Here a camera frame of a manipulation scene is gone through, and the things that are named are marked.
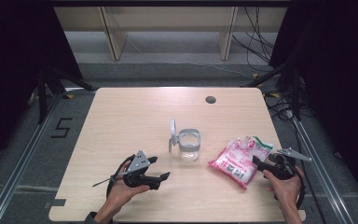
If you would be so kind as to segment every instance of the wrist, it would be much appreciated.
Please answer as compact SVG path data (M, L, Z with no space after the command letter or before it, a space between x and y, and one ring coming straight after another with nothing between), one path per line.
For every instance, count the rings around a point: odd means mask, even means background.
M302 223L295 203L280 203L280 208L287 224Z
M113 216L120 211L120 208L114 207L111 203L105 203L98 211L94 220L100 224L110 223Z

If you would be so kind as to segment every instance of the light wood tabletop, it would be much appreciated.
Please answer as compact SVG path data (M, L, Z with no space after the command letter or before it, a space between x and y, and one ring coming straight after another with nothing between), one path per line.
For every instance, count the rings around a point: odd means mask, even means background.
M209 104L206 97L216 102ZM200 132L200 157L179 159L169 153L170 120L176 130ZM227 143L258 136L281 148L259 89L253 88L102 88L94 97L71 160L52 206L54 221L84 220L105 201L108 182L130 155L142 150L157 156L146 175L171 172L158 190L136 195L114 217L122 222L258 222L284 221L270 183L260 172L247 189L208 165ZM302 219L305 212L299 211Z

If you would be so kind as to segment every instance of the hand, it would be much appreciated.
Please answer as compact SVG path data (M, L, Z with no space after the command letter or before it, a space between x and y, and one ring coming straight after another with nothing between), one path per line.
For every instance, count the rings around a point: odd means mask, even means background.
M296 169L301 176L304 176L304 173L297 166ZM264 170L263 174L272 184L269 190L275 191L286 222L302 223L296 207L297 197L301 188L300 178L294 175L290 179L280 180L268 170Z
M120 172L124 172L130 163L131 162L128 161ZM133 196L150 189L147 185L142 185L136 188L127 187L122 176L118 176L116 180L116 183L109 192L106 202L94 218L98 223L109 223L113 216L117 214L121 210L121 207L128 203Z

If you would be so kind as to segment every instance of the wire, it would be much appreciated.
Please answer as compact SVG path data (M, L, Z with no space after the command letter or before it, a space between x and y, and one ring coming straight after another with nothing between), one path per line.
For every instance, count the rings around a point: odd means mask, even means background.
M273 45L270 44L261 34L260 34L260 26L258 23L258 18L259 18L259 10L260 8L257 7L256 8L256 13L255 13L255 23L253 22L252 18L250 17L247 8L245 7L245 12L246 15L250 21L250 23L252 24L252 27L254 29L252 35L249 35L248 33L246 33L248 36L251 37L248 46L243 45L235 36L234 39L237 40L237 42L240 43L241 46L243 46L244 48L246 48L246 62L249 64L249 66L251 66L254 70L256 71L261 71L261 72L270 72L270 71L266 71L266 70L261 70L261 69L257 69L255 67L253 67L250 63L249 63L249 51L251 51L252 53L254 53L256 56L258 56L259 58L261 58L264 62L269 63L269 59L271 57L269 50L267 49L267 47L273 48ZM263 50L263 54L259 52L256 52L255 50L251 49L251 45L252 45L252 41L257 41L260 43L261 49Z
M310 104L307 103L307 97L304 97L304 95L306 95L306 91L303 89L300 89L301 93L304 94L299 94L299 113L305 117L308 118L315 118L315 114L314 112L310 111ZM293 94L287 94L285 97L293 97Z
M127 38L127 40L129 41L129 43L130 43L131 45L133 45L133 47L134 47L136 50L138 50L140 53L143 53L138 47L135 46L135 44L132 43L132 41L131 41L129 38ZM156 63L179 64L179 63L168 63L168 62L156 62ZM244 73L241 73L241 72L238 72L238 71L233 71L233 70L227 70L227 69L219 68L219 67L217 67L216 65L212 65L212 64L205 64L205 63L184 63L184 64L191 64L191 65L196 65L196 66L212 67L212 68L214 68L214 69L217 69L217 70L220 70L220 71L223 71L223 72L240 74L240 75L242 75L242 76L244 76L244 77L250 78L250 79L252 79L252 80L256 80L256 78L251 77L251 76L248 76L248 75L246 75L246 74L244 74Z
M284 105L283 109L280 109L278 106L279 105ZM289 120L291 118L287 117L283 112L291 110L291 107L288 103L284 102L283 99L281 98L275 105L268 105L268 109L269 110L273 110L275 112L275 114L273 114L271 116L272 119L275 119L276 117L278 117L281 120Z

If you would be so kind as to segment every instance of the metal frame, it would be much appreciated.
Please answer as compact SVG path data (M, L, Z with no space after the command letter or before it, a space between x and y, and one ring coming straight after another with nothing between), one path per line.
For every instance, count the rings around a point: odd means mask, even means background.
M289 114L289 118L293 117L292 111L287 112ZM304 126L301 121L298 121L297 118L293 117L293 122L298 129L298 135L300 140L302 141L304 150L307 152L308 156L312 157L312 168L315 174L318 176L319 181L321 182L321 186L324 189L324 193L330 202L334 212L336 213L337 219L339 223L354 223L351 213L339 194L336 186L334 185L330 175L327 173L322 160L319 158L319 155L313 146L310 138L305 131Z
M61 98L62 98L61 94L56 94L52 98L52 101L48 106L48 113L46 114L46 117L43 119L41 123L39 123L36 126L36 129L34 130L34 134L31 140L29 141L27 147L24 149L24 152L22 153L21 158L18 161L16 167L14 168L12 174L10 175L10 178L8 179L2 191L0 192L0 220L3 214L5 213L11 198L13 197L13 194L16 191L17 186L19 185L20 180L27 169L27 166L34 155L37 146L39 145L43 133L46 130L51 115L53 114Z

